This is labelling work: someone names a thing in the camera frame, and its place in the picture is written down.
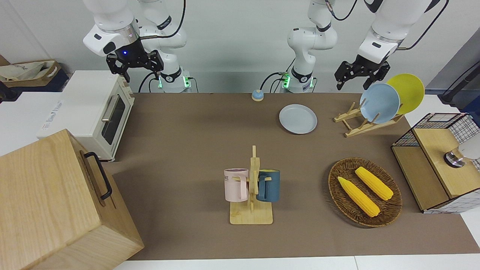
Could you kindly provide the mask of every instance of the light blue plate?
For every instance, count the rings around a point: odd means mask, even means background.
[[[375,120],[375,124],[382,124],[395,117],[400,107],[400,97],[395,88],[388,84],[371,85],[360,98],[360,104],[365,100],[360,111],[368,121],[373,121],[375,115],[380,116]]]

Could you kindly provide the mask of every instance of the corn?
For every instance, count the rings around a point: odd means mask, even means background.
[[[382,200],[387,201],[392,198],[393,191],[366,168],[359,167],[355,170],[355,174]]]
[[[376,217],[380,213],[380,208],[368,198],[355,184],[349,180],[338,177],[340,185],[348,196],[371,218]]]

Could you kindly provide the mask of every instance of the wooden box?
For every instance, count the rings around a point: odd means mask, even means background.
[[[110,270],[143,248],[112,176],[85,154],[62,130],[0,157],[0,269]]]
[[[393,146],[417,204],[424,213],[460,213],[480,206],[480,173],[472,162],[453,168],[444,154],[458,146],[445,128],[413,128],[418,146]]]

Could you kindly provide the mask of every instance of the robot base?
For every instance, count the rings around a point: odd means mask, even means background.
[[[310,77],[309,80],[307,80],[305,83],[300,83],[295,79],[290,79],[287,83],[287,87],[285,87],[285,83],[282,85],[282,89],[280,93],[294,93],[294,94],[299,94],[299,93],[309,93],[310,89],[313,88],[312,85],[312,80],[313,77]]]
[[[188,77],[190,72],[183,68],[180,76],[174,82],[167,82],[163,77],[159,76],[160,82],[157,87],[152,88],[152,93],[191,93],[192,85]]]

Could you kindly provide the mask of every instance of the brown tablecloth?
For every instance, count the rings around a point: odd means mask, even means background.
[[[139,94],[114,174],[145,243],[134,260],[478,253],[460,215],[421,214],[390,146],[407,121],[345,138],[332,118],[357,94]],[[293,135],[278,114],[303,104],[317,115],[310,134]],[[361,120],[349,120],[352,127]],[[229,224],[223,170],[248,168],[252,145],[261,168],[281,170],[272,225]],[[326,186],[343,158],[369,159],[398,183],[403,210],[385,227],[364,229],[338,213]]]

